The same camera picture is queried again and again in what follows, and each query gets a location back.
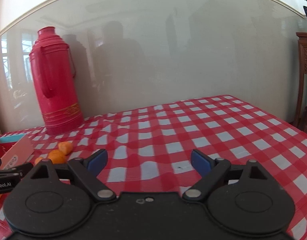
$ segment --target cardboard box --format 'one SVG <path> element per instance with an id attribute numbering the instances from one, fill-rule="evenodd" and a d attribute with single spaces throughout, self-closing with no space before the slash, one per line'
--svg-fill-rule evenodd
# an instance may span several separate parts
<path id="1" fill-rule="evenodd" d="M 7 170 L 25 163 L 33 151 L 30 139 L 26 134 L 0 137 L 0 170 Z"/>

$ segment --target table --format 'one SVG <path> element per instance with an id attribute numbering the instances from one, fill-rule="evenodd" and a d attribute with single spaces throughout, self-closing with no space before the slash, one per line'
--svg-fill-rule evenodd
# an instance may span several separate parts
<path id="1" fill-rule="evenodd" d="M 115 191 L 178 191 L 200 179 L 190 164 L 197 148 L 233 164 L 259 161 L 291 195 L 296 214 L 288 232 L 307 239 L 307 134 L 230 95 L 196 98 L 116 114 L 86 118 L 77 130 L 48 136 L 44 127 L 19 131 L 30 136 L 35 152 L 46 157 L 60 141 L 71 141 L 68 156 L 88 157 L 108 150 L 98 179 Z M 0 199 L 0 240 L 10 233 Z"/>
<path id="2" fill-rule="evenodd" d="M 298 100 L 297 107 L 295 111 L 295 120 L 293 125 L 298 127 L 300 112 L 303 99 L 303 82 L 304 74 L 307 74 L 307 33 L 296 33 L 299 37 L 298 40 L 298 50 L 299 50 L 299 90 L 298 90 Z"/>

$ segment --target red thermos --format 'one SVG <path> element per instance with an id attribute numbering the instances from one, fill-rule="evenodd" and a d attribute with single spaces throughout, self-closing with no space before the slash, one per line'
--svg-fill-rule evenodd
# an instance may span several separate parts
<path id="1" fill-rule="evenodd" d="M 47 134 L 60 135 L 76 129 L 83 117 L 70 69 L 69 45 L 55 34 L 54 27 L 45 27 L 38 31 L 29 55 Z"/>

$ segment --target black clamp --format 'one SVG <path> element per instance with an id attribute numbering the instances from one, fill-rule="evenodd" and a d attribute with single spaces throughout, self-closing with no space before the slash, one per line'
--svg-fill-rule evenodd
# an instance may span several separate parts
<path id="1" fill-rule="evenodd" d="M 7 170 L 0 170 L 0 194 L 12 191 L 32 168 L 31 163 L 24 163 Z"/>
<path id="2" fill-rule="evenodd" d="M 191 164 L 202 178 L 182 197 L 122 192 L 119 198 L 96 178 L 107 161 L 104 149 L 67 164 L 40 161 L 4 202 L 14 231 L 7 239 L 292 239 L 285 231 L 293 200 L 254 160 L 231 165 L 193 150 Z M 228 184 L 233 179 L 239 181 Z"/>

